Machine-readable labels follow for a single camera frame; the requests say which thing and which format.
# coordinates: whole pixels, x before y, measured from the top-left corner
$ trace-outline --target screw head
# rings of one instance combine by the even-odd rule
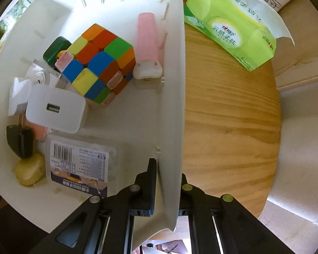
[[[140,190],[140,186],[137,185],[137,184],[132,184],[132,185],[130,186],[130,190],[131,190],[132,192],[138,192],[138,191]]]
[[[223,200],[227,203],[230,203],[231,201],[233,201],[233,197],[230,194],[225,194],[223,196]]]
[[[89,201],[91,203],[98,203],[100,201],[100,197],[99,196],[91,196]]]
[[[191,191],[193,186],[191,184],[184,184],[182,187],[181,187],[184,191]]]

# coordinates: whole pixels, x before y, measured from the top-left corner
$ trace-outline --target white plastic bin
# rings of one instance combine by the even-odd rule
[[[0,194],[20,214],[47,232],[89,195],[75,190],[54,194],[54,186],[46,180],[30,188],[19,185],[12,171],[19,158],[9,148],[5,134],[6,126],[16,121],[7,117],[11,82],[14,77],[26,74],[28,61],[42,59],[57,36],[73,42],[94,23],[135,45],[137,18],[142,12],[155,14],[160,41],[167,32],[163,89],[139,90],[130,83],[109,107],[90,104],[87,124],[79,134],[130,146],[125,150],[125,159],[118,161],[117,190],[132,184],[136,174],[146,170],[149,158],[158,159],[155,213],[150,218],[136,218],[134,246],[162,229],[175,228],[185,100],[182,0],[35,0],[0,52]]]

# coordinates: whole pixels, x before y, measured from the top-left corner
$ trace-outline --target wooden table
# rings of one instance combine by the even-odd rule
[[[272,186],[280,143],[280,100],[270,61],[248,72],[217,43],[189,25],[183,173],[207,194],[229,193],[256,217]],[[186,219],[175,233],[189,237]]]

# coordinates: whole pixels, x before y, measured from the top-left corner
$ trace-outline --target rubik's cube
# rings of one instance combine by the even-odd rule
[[[64,51],[67,45],[57,38],[45,54],[57,57],[55,67],[84,97],[107,106],[132,79],[133,46],[107,29],[94,24]]]

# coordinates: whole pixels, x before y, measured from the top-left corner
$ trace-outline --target barcode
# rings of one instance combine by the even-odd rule
[[[53,157],[72,162],[73,147],[54,143]]]

